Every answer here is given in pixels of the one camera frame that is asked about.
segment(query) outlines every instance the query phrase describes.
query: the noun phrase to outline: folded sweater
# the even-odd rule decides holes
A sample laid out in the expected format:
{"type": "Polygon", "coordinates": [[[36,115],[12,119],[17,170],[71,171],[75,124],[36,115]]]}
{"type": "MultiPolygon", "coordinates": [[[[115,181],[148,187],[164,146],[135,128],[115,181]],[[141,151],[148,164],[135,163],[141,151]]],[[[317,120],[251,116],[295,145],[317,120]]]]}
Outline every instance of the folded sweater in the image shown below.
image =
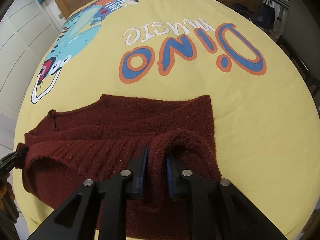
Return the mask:
{"type": "Polygon", "coordinates": [[[184,205],[169,201],[167,193],[170,150],[203,178],[221,178],[209,96],[162,101],[102,95],[81,109],[49,111],[24,144],[30,148],[20,167],[24,188],[54,209],[85,179],[110,178],[148,145],[144,199],[127,204],[126,234],[134,238],[187,239],[184,205]]]}

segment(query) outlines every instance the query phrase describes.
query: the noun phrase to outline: white wall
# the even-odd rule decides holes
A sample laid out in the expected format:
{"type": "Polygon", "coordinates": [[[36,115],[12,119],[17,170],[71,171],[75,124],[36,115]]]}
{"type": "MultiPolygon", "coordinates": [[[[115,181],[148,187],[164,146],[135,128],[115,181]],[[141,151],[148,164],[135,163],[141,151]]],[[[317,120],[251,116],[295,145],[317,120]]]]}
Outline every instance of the white wall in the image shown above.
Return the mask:
{"type": "Polygon", "coordinates": [[[17,120],[35,70],[58,33],[36,0],[15,0],[0,22],[0,112],[7,117],[17,120]]]}
{"type": "Polygon", "coordinates": [[[56,26],[60,29],[62,25],[65,23],[66,19],[59,18],[61,11],[59,10],[58,6],[55,3],[55,0],[45,0],[41,3],[44,10],[48,13],[51,20],[56,24],[56,26]]]}

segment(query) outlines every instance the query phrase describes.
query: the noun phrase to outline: metal bolt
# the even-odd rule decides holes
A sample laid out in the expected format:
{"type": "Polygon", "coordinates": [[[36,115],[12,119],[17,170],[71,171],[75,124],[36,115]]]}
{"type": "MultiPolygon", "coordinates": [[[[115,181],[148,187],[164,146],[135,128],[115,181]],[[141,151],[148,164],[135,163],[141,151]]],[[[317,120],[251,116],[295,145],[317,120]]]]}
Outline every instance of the metal bolt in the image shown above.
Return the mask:
{"type": "Polygon", "coordinates": [[[131,171],[123,170],[123,171],[120,172],[120,175],[123,176],[123,177],[130,176],[131,175],[131,171]]]}
{"type": "Polygon", "coordinates": [[[93,180],[92,179],[86,179],[84,182],[83,182],[83,185],[89,187],[93,184],[93,180]]]}
{"type": "Polygon", "coordinates": [[[220,180],[220,184],[222,186],[229,186],[230,185],[230,181],[228,179],[222,179],[222,180],[220,180]]]}
{"type": "Polygon", "coordinates": [[[182,174],[183,176],[188,177],[188,176],[191,176],[191,175],[193,174],[193,172],[192,172],[191,170],[183,170],[183,171],[181,172],[181,174],[182,174]]]}

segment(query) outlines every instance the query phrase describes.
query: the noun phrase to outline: yellow blanket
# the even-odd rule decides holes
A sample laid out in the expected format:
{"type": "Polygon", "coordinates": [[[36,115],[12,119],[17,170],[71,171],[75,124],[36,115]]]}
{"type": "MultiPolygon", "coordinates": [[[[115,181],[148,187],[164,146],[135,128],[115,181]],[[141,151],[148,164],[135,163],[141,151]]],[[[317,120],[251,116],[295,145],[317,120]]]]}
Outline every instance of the yellow blanket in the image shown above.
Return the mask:
{"type": "MultiPolygon", "coordinates": [[[[282,50],[214,0],[96,0],[72,15],[29,85],[15,146],[50,109],[105,94],[164,100],[210,95],[217,159],[230,179],[293,240],[320,190],[320,125],[282,50]]],[[[29,231],[52,212],[14,171],[29,231]]]]}

